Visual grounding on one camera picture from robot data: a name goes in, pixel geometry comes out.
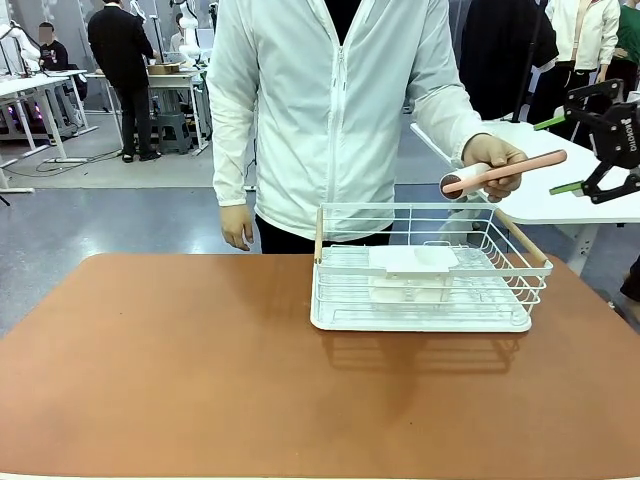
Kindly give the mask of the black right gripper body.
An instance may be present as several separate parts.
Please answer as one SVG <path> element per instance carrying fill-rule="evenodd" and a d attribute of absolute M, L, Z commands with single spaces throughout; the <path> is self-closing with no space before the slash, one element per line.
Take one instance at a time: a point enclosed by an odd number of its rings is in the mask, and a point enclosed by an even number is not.
<path fill-rule="evenodd" d="M 596 157 L 603 163 L 623 169 L 639 166 L 639 105 L 613 104 L 596 116 L 593 139 Z"/>

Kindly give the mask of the person's left hand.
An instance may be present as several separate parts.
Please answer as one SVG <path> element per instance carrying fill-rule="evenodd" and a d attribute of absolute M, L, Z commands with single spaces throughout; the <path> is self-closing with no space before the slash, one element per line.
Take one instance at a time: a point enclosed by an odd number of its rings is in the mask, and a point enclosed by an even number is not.
<path fill-rule="evenodd" d="M 489 134 L 475 135 L 466 143 L 462 152 L 462 162 L 465 167 L 486 163 L 493 168 L 501 168 L 526 159 L 524 152 Z M 510 196 L 520 185 L 521 175 L 511 175 L 490 181 L 484 186 L 484 192 L 490 202 L 497 203 Z"/>

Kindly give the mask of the person's right hand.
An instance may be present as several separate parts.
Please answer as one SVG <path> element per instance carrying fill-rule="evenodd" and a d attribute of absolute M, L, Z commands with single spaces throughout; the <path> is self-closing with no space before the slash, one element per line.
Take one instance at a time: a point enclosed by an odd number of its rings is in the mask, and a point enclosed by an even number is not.
<path fill-rule="evenodd" d="M 249 251 L 254 241 L 253 224 L 246 204 L 220 208 L 221 232 L 226 243 L 238 250 Z"/>

